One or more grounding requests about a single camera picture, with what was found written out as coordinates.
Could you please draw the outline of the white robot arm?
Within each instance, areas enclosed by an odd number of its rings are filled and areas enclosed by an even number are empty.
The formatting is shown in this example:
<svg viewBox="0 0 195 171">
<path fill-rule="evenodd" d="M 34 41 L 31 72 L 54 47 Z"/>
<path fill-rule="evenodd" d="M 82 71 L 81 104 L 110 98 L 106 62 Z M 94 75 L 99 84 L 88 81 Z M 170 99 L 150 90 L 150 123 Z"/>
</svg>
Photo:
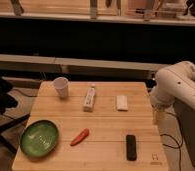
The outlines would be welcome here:
<svg viewBox="0 0 195 171">
<path fill-rule="evenodd" d="M 176 99 L 195 110 L 195 64 L 182 61 L 161 68 L 155 74 L 155 81 L 156 85 L 150 92 L 154 124 L 164 118 L 165 110 Z"/>
</svg>

